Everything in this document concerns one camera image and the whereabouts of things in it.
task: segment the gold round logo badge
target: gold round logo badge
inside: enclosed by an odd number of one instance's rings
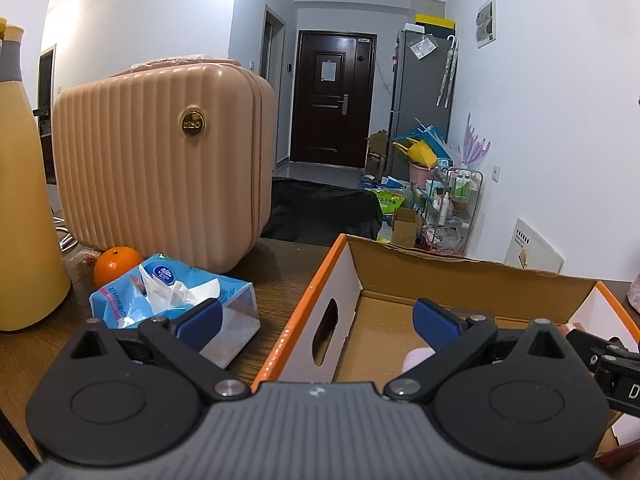
[[[204,117],[197,110],[191,110],[182,117],[182,130],[189,137],[197,137],[204,130]]]

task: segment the door lock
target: door lock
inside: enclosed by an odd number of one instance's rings
[[[338,102],[342,103],[342,114],[346,115],[347,109],[349,108],[349,94],[345,94],[342,100],[339,100]]]

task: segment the pink suitcase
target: pink suitcase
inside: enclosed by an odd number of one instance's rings
[[[65,91],[53,108],[71,234],[226,272],[271,211],[271,86],[236,62],[170,64]]]

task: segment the gray refrigerator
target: gray refrigerator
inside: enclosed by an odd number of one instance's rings
[[[394,90],[389,126],[389,139],[393,142],[396,137],[404,136],[418,126],[416,118],[425,126],[433,124],[442,131],[444,139],[449,135],[449,118],[453,90],[449,99],[449,107],[445,108],[447,87],[442,95],[440,106],[436,106],[440,83],[444,75],[447,62],[447,52],[451,40],[435,38],[438,43],[436,50],[418,59],[411,50],[412,41],[420,40],[422,34],[401,30],[398,33],[398,49],[396,51],[396,69]],[[400,180],[409,180],[409,163],[405,155],[389,144],[386,164],[386,174]]]

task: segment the yellow bottle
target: yellow bottle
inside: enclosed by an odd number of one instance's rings
[[[53,227],[38,129],[20,75],[23,30],[0,18],[0,330],[50,314],[71,282]]]

